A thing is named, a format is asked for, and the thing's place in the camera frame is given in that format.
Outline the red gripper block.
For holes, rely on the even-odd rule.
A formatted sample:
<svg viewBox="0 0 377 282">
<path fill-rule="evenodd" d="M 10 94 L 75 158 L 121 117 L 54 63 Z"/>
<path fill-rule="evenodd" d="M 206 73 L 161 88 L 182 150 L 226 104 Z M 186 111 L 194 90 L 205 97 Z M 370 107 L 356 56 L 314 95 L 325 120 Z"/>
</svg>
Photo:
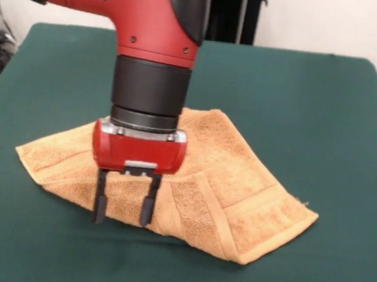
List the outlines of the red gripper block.
<svg viewBox="0 0 377 282">
<path fill-rule="evenodd" d="M 99 169 L 93 207 L 95 224 L 101 223 L 106 213 L 106 179 L 109 171 L 129 168 L 151 170 L 155 175 L 149 193 L 143 200 L 140 225 L 152 222 L 154 205 L 162 175 L 175 174 L 185 159 L 187 134 L 183 130 L 169 134 L 148 133 L 116 126 L 109 120 L 97 120 L 93 127 L 93 158 Z"/>
</svg>

